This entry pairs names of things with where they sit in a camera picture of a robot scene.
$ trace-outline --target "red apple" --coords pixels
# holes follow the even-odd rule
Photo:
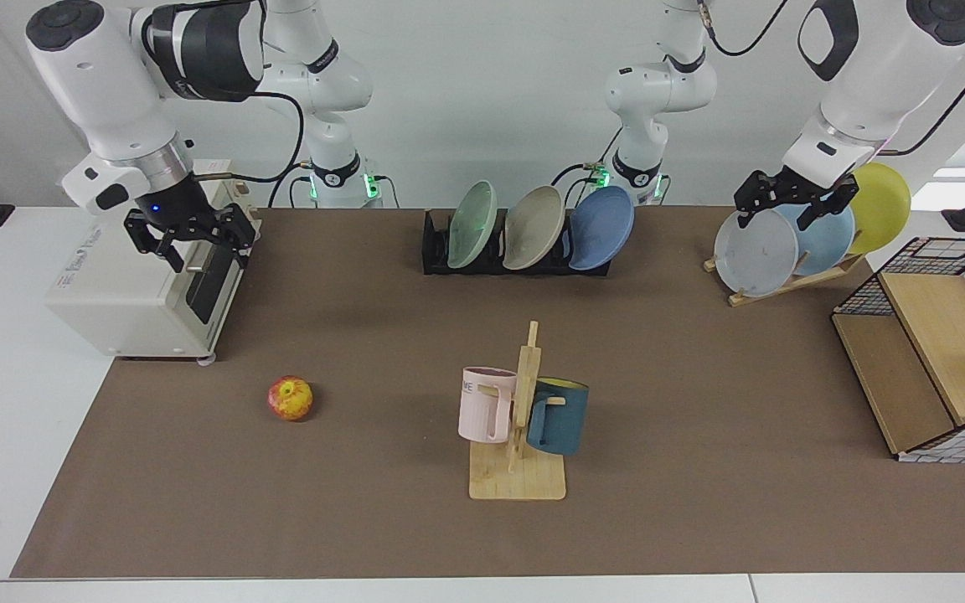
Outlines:
[[[280,378],[267,393],[267,404],[284,420],[303,419],[311,409],[312,400],[311,386],[292,375]]]

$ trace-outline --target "brown table mat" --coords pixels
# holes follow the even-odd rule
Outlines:
[[[731,309],[727,213],[640,210],[597,279],[424,277],[421,213],[266,211],[219,362],[114,363],[13,576],[965,572],[965,466],[889,458],[828,320],[869,271]],[[568,498],[475,502],[460,369],[531,319],[592,387]]]

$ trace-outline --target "wooden mug holder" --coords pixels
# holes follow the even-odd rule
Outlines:
[[[528,420],[543,357],[535,346],[537,338],[539,324],[532,321],[528,344],[520,348],[508,441],[471,443],[467,491],[472,500],[562,500],[567,495],[564,457],[528,446]],[[546,404],[562,405],[565,400],[549,398]]]

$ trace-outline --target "white table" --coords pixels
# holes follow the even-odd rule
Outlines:
[[[0,229],[0,600],[575,600],[788,603],[965,600],[965,575],[628,576],[460,580],[10,581],[85,412],[111,365],[43,307],[44,291],[90,218],[80,209],[17,209]],[[901,241],[950,234],[935,214]],[[873,257],[880,263],[886,251]]]

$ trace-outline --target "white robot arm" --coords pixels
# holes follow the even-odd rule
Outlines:
[[[337,115],[371,102],[370,75],[330,35],[318,0],[267,0],[267,10],[264,43],[280,56],[266,69],[260,89],[294,96],[307,114],[307,150],[319,206],[376,205],[379,189],[367,161]],[[283,103],[271,107],[288,108]]]
[[[334,113],[366,106],[371,81],[333,41],[318,0],[139,10],[60,0],[33,15],[26,34],[39,73],[92,151],[62,180],[66,193],[92,213],[137,201],[139,210],[126,221],[130,236],[139,251],[165,257],[175,270],[181,262],[174,240],[226,245],[244,263],[254,232],[236,205],[215,211],[207,204],[188,150],[163,114],[163,98],[287,95],[307,118],[318,201],[360,207],[379,197]],[[264,65],[264,43],[279,61]],[[161,240],[149,225],[163,233]]]
[[[858,192],[851,176],[895,136],[965,55],[965,0],[817,0],[799,49],[828,92],[775,176],[754,172],[736,191],[746,225],[784,203],[799,219],[838,214]]]
[[[620,69],[606,83],[606,104],[622,124],[620,144],[606,168],[640,204],[659,203],[656,184],[669,140],[659,115],[705,107],[717,91],[717,74],[705,60],[697,0],[663,0],[662,7],[663,61]]]
[[[215,20],[241,16],[222,13]],[[29,20],[32,60],[92,150],[65,176],[65,191],[92,213],[134,199],[139,209],[130,211],[126,230],[137,250],[163,257],[176,271],[183,259],[175,240],[230,248],[244,266],[255,230],[236,204],[214,210],[207,203],[177,130],[161,111],[156,85],[134,54],[133,17],[125,8],[62,0]],[[163,234],[160,240],[149,226]]]

